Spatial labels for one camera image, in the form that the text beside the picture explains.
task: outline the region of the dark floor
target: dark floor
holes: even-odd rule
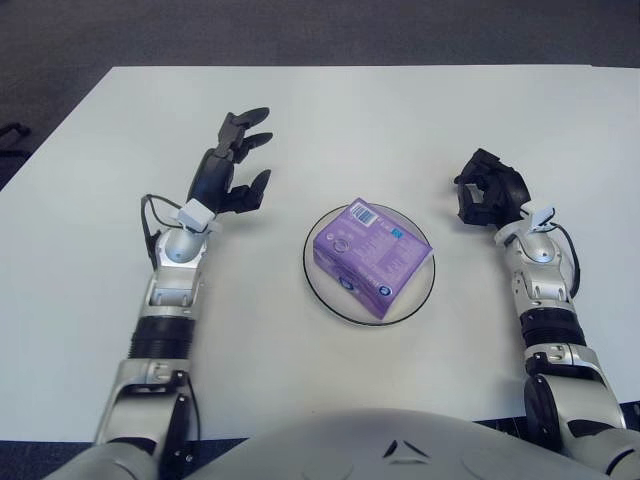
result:
[[[114,65],[555,63],[640,67],[638,0],[0,0],[0,125],[35,150]],[[0,159],[0,189],[20,168]],[[638,404],[625,407],[637,428]],[[522,419],[483,422],[523,435]],[[240,440],[204,442],[201,460]],[[87,444],[0,442],[0,479]]]

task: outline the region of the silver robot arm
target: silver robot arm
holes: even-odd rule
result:
[[[495,224],[511,273],[529,378],[524,391],[529,434],[541,446],[610,475],[640,478],[640,433],[627,430],[596,353],[587,346],[573,296],[579,265],[552,207],[529,201],[522,177],[498,157],[478,150],[456,179],[465,223]],[[481,201],[474,199],[480,190]],[[573,285],[561,273],[567,252],[549,232],[560,229],[574,257]]]
[[[198,417],[190,380],[189,350],[200,318],[203,263],[217,215],[260,207],[270,171],[253,183],[230,189],[234,165],[272,135],[244,137],[269,110],[229,113],[218,147],[202,159],[187,196],[179,206],[157,195],[142,198],[141,217],[153,274],[144,295],[128,358],[120,363],[95,445],[47,477],[59,479],[181,478],[186,462],[191,407]],[[176,210],[174,222],[161,220],[153,200]],[[146,207],[167,227],[151,235]]]

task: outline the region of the white table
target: white table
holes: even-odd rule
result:
[[[146,192],[183,201],[227,111],[269,106],[262,209],[220,218],[192,350],[204,437],[350,407],[523,413],[523,343],[492,232],[456,217],[478,147],[552,201],[583,267],[576,305],[618,399],[640,398],[639,73],[581,66],[115,68],[0,193],[0,438],[90,440],[151,272]],[[434,291],[380,329],[307,286],[305,236],[362,196],[435,247]]]

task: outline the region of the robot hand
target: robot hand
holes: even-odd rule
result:
[[[454,183],[464,223],[493,224],[505,248],[511,289],[526,344],[525,410],[529,434],[541,446],[616,479],[640,478],[640,434],[626,430],[622,411],[596,353],[587,346],[573,297],[580,267],[571,238],[537,208],[522,176],[478,150]],[[560,266],[568,258],[549,232],[565,234],[573,256],[568,286]]]

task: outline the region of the purple box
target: purple box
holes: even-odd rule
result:
[[[361,198],[313,240],[316,264],[378,318],[431,251],[428,243]]]

